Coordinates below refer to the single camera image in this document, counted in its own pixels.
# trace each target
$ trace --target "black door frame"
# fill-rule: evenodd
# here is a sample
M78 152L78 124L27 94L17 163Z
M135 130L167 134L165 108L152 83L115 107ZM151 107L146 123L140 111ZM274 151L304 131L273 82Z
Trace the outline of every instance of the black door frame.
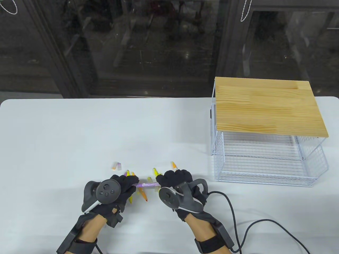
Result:
M66 60L61 52L40 3L36 0L16 0L18 18L32 35L32 48L39 54L41 62L48 68L64 98L88 98L89 92L80 73L72 68L72 56Z

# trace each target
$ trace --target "crayon tip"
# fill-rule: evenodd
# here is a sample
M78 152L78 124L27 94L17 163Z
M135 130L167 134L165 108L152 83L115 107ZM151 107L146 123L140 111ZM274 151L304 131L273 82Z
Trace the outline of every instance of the crayon tip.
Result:
M171 166L172 166L172 169L173 169L174 171L178 170L178 167L177 167L177 165L175 165L174 162L171 162Z

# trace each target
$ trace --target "metal wire mesh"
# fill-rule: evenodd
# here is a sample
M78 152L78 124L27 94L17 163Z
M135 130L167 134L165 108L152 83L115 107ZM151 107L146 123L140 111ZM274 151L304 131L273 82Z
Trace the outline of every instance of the metal wire mesh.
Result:
M321 142L316 137L219 131L214 152L216 180L312 186L328 169Z
M222 167L225 164L224 134L221 131L217 132L215 138L215 150L213 156L215 179L218 180Z

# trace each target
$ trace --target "pine wood top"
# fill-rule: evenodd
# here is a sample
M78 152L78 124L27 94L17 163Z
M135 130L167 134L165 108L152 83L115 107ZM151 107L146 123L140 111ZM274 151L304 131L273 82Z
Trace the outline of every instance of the pine wood top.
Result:
M328 137L308 81L215 77L217 130Z

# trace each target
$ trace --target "wood grain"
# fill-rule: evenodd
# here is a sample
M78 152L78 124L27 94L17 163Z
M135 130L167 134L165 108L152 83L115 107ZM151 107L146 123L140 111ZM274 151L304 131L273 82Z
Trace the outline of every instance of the wood grain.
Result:
M308 81L216 77L217 130L328 137Z

